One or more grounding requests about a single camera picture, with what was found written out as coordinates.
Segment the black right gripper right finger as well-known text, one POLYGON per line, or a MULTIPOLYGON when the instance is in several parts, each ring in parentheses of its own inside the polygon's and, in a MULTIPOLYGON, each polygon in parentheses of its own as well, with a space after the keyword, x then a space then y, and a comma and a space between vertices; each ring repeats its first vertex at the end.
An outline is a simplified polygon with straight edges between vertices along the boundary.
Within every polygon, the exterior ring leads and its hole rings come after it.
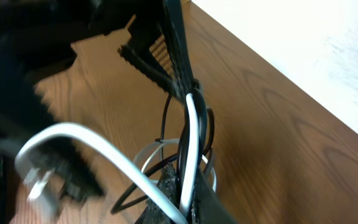
POLYGON ((229 212, 223 207, 200 169, 196 171, 194 197, 191 205, 191 223, 237 223, 235 219, 233 219, 233 217, 229 214, 229 212))

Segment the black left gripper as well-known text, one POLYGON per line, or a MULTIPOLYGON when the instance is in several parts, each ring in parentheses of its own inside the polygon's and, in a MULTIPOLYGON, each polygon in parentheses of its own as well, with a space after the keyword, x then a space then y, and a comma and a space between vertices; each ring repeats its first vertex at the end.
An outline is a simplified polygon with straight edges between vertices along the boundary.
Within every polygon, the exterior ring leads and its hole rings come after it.
MULTIPOLYGON (((153 19, 158 1, 0 1, 0 73, 46 78, 70 68, 71 44, 125 28, 132 16, 153 19)), ((163 0, 162 30, 175 82, 144 62, 129 46, 120 56, 179 102, 194 87, 180 0, 163 0)))

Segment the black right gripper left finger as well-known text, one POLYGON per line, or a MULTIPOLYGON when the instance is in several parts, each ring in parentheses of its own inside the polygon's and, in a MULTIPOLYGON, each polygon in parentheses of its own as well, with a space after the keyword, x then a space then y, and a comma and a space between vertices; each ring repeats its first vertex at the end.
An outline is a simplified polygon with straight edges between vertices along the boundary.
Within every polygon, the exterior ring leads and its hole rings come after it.
POLYGON ((135 224, 182 223, 182 213, 178 209, 177 175, 171 164, 163 168, 153 192, 147 190, 146 193, 150 198, 135 224))

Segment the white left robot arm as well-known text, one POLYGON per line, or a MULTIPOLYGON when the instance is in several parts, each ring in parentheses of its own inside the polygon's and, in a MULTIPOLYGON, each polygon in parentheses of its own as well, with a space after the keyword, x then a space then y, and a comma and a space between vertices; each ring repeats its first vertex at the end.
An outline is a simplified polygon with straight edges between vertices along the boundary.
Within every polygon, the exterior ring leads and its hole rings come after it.
POLYGON ((194 88, 180 1, 0 1, 0 137, 55 124, 34 85, 70 68, 71 45, 128 29, 120 56, 178 101, 194 88))

